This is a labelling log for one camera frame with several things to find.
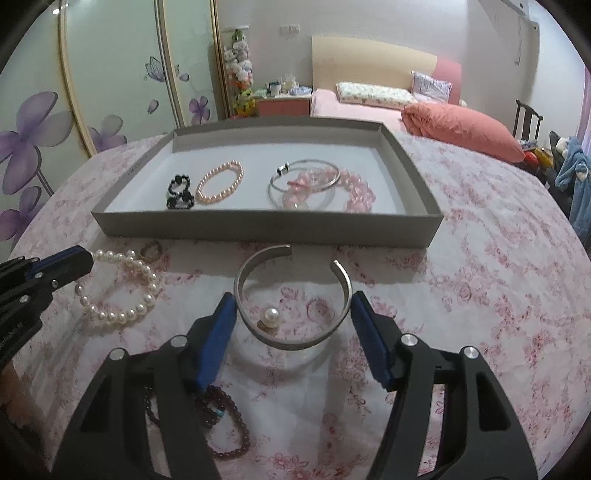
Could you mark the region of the floral white pillow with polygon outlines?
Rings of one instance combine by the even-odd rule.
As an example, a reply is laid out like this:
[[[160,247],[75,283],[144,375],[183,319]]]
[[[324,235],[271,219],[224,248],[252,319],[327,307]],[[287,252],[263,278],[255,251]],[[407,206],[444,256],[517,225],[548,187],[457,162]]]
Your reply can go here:
[[[355,82],[335,84],[339,101],[391,110],[403,110],[418,100],[406,89]]]

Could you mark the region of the flower pattern wardrobe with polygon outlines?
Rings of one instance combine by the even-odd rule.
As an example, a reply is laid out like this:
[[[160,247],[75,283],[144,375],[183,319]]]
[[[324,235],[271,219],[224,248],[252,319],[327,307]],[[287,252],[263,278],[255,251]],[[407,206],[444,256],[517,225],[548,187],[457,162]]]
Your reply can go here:
[[[223,117],[214,1],[1,5],[1,252],[93,155]]]

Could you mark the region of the cream pink headboard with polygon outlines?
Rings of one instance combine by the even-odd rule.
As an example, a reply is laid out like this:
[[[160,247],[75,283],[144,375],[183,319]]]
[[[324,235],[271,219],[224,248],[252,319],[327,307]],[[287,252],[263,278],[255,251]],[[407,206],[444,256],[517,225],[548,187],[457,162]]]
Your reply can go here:
[[[311,38],[312,87],[335,90],[339,82],[410,90],[414,71],[452,84],[450,102],[461,100],[462,65],[442,56],[385,42],[334,36]]]

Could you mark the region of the pearl pendant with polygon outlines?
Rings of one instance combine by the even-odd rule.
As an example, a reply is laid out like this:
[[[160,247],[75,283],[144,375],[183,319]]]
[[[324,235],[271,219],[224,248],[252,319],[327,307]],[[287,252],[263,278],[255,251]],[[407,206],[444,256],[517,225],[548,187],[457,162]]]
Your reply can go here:
[[[263,331],[270,332],[276,331],[280,327],[280,324],[280,311],[274,307],[269,307],[263,310],[259,322],[257,322],[257,327]]]

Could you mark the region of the blue clothes pile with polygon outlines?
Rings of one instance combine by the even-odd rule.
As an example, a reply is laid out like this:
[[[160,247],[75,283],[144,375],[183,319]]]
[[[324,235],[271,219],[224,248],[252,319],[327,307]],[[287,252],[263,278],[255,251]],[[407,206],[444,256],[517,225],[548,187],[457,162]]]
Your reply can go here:
[[[576,137],[550,132],[554,168],[550,193],[568,218],[583,247],[590,251],[590,156]]]

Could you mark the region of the white mug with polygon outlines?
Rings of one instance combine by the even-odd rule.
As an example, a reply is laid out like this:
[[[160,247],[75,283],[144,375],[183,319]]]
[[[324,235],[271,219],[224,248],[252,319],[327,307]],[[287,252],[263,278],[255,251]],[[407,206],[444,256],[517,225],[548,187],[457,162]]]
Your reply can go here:
[[[280,95],[281,88],[283,88],[283,86],[281,86],[280,83],[277,83],[277,82],[270,83],[269,84],[269,93],[270,93],[270,95],[271,96]]]

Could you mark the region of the purple patterned pillow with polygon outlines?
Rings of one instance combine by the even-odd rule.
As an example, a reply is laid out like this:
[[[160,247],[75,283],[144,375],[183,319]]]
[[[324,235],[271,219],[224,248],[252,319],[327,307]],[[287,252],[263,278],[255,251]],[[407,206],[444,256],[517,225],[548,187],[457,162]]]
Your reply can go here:
[[[423,103],[449,103],[453,84],[445,80],[435,79],[427,74],[413,71],[411,93],[416,100]]]

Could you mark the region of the dark wooden chair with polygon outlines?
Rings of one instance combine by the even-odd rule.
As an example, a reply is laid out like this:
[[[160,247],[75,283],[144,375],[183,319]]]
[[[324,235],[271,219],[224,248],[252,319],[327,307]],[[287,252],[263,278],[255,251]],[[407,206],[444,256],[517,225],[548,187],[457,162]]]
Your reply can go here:
[[[538,140],[543,120],[534,108],[517,99],[513,136],[522,141]]]

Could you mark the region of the grey cardboard tray box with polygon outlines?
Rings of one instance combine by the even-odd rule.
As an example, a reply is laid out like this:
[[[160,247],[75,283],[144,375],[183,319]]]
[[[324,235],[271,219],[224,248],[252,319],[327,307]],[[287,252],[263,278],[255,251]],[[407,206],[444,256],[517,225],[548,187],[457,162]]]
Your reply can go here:
[[[325,160],[330,190],[270,188],[285,162]],[[108,236],[426,248],[443,213],[399,140],[376,122],[263,117],[177,129],[92,211]]]

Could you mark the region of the thin silver bangle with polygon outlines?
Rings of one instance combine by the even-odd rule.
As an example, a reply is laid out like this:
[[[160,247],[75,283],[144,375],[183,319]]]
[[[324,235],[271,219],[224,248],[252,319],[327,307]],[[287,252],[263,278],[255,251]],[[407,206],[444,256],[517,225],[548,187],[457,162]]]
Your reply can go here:
[[[310,193],[324,192],[335,187],[341,179],[342,171],[334,163],[303,159],[285,162],[276,168],[270,178],[270,188],[280,193],[290,189]]]

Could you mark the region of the plush toy stack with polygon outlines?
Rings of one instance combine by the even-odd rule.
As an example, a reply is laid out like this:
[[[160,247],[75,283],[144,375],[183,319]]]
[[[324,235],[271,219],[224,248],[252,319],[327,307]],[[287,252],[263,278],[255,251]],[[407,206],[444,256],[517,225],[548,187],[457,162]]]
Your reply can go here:
[[[223,63],[228,100],[233,117],[248,118],[256,111],[253,97],[253,67],[245,30],[235,28],[229,45],[223,47]]]

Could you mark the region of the pink nightstand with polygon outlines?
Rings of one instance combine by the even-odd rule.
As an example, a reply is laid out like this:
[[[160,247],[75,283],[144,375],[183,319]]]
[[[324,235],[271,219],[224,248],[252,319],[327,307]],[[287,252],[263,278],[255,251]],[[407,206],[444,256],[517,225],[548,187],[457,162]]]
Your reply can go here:
[[[276,96],[256,101],[260,117],[308,116],[311,110],[311,95]]]

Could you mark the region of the salmon orange pillow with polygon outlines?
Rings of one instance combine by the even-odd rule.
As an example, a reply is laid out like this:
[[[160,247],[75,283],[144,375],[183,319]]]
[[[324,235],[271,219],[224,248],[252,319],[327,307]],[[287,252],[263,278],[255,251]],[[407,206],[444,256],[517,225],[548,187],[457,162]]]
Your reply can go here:
[[[414,103],[401,111],[408,132],[486,154],[509,164],[525,154],[507,127],[484,113],[454,104]]]

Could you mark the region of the floral pink bedspread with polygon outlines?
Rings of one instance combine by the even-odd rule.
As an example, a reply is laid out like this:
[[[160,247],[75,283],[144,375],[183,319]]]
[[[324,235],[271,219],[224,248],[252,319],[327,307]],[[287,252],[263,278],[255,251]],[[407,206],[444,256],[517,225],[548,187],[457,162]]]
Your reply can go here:
[[[548,474],[590,412],[590,260],[551,196],[525,172],[454,146],[401,136],[444,214],[425,251],[297,247],[261,266],[249,312],[274,306],[287,331],[320,327],[342,304],[338,260],[380,314],[431,346],[477,347],[498,376]],[[256,244],[167,242],[152,267],[154,308],[127,327],[90,322],[71,288],[1,378],[9,418],[33,431],[50,466],[106,354],[159,347],[211,313]],[[226,479],[362,479],[394,402],[370,375],[355,329],[303,352],[266,347],[243,325],[218,377],[252,434],[249,453],[219,464]]]

